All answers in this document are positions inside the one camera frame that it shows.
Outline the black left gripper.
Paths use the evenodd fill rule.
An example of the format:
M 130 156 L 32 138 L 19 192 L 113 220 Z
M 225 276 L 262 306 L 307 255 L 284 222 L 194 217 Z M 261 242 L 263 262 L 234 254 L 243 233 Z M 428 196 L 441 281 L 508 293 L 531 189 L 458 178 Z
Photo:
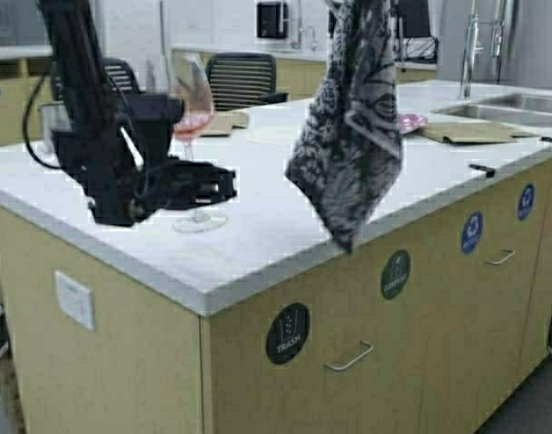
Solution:
M 120 132 L 107 141 L 116 147 L 114 156 L 92 137 L 52 130 L 58 166 L 81 187 L 98 224 L 134 226 L 160 210 L 188 211 L 237 196 L 233 170 L 169 155 L 149 168 L 138 167 Z

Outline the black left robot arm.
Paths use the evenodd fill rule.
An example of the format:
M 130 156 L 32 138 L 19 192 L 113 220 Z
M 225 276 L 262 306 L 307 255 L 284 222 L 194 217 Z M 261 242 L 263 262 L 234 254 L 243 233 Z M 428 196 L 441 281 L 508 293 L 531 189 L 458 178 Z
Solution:
M 89 2 L 36 6 L 69 119 L 67 128 L 52 130 L 55 169 L 81 187 L 97 224 L 129 228 L 161 210 L 187 211 L 236 197 L 235 171 L 170 154 L 175 126 L 191 111 L 185 98 L 116 88 Z

